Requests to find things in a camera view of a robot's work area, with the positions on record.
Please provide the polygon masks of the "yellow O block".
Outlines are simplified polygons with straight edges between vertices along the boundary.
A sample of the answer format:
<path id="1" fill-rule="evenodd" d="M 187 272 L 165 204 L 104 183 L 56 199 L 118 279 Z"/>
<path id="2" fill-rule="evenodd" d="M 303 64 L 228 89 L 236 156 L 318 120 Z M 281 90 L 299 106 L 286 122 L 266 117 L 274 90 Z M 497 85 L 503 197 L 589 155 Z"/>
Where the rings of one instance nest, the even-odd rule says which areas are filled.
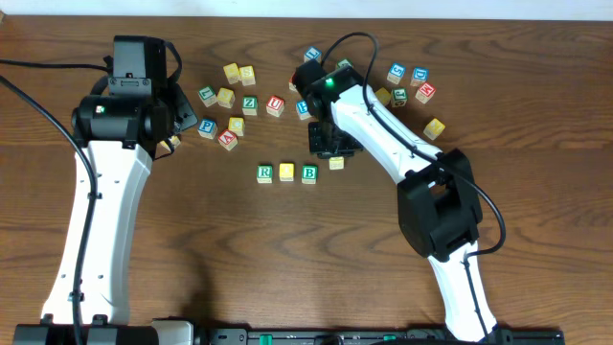
<path id="1" fill-rule="evenodd" d="M 282 182 L 294 180 L 295 165 L 293 163 L 281 163 L 279 165 L 279 178 Z"/>
<path id="2" fill-rule="evenodd" d="M 343 170 L 345 166 L 345 158 L 342 156 L 331 157 L 329 159 L 329 169 L 331 171 Z"/>

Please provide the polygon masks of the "green B block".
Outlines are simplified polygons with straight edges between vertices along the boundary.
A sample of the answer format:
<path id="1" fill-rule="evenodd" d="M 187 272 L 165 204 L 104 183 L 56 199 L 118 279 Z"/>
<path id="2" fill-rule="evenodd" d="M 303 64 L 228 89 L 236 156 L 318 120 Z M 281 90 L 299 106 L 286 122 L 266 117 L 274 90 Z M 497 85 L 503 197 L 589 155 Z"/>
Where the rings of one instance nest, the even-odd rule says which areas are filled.
<path id="1" fill-rule="evenodd" d="M 313 165 L 303 165 L 301 179 L 303 184 L 315 184 L 318 178 L 318 167 Z"/>

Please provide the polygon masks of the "green R block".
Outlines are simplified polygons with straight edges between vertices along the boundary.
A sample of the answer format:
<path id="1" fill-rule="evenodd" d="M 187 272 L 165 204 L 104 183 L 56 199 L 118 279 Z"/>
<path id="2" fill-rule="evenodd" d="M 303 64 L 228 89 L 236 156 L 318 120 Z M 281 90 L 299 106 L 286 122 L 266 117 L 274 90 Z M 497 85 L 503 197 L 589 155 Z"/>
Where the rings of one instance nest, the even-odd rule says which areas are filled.
<path id="1" fill-rule="evenodd" d="M 273 167 L 271 165 L 257 166 L 257 181 L 260 184 L 270 184 L 273 182 Z"/>

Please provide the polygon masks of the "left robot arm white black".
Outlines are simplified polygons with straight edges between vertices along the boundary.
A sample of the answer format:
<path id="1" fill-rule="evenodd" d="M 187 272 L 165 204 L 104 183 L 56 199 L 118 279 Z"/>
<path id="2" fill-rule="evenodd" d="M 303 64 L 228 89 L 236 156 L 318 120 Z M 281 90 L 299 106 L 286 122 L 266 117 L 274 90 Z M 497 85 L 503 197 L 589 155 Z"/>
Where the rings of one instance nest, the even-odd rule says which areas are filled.
<path id="1" fill-rule="evenodd" d="M 16 344 L 194 344 L 194 324 L 129 323 L 128 262 L 138 205 L 161 141 L 195 124 L 184 98 L 131 91 L 86 96 L 73 112 L 76 190 L 52 291 L 36 325 L 16 326 Z"/>

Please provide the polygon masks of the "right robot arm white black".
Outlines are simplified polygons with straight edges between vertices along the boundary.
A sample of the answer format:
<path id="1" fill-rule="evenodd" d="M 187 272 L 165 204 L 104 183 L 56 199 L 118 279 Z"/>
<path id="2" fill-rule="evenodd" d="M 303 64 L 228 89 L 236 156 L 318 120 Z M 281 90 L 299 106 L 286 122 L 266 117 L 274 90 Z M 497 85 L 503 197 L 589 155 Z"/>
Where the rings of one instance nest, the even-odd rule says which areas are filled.
<path id="1" fill-rule="evenodd" d="M 488 308 L 477 264 L 480 203 L 488 201 L 458 149 L 442 152 L 409 130 L 352 67 L 326 72 L 311 60 L 292 82 L 315 123 L 309 150 L 320 158 L 366 150 L 397 185 L 398 225 L 411 247 L 431 264 L 458 340 L 491 340 L 497 321 Z"/>

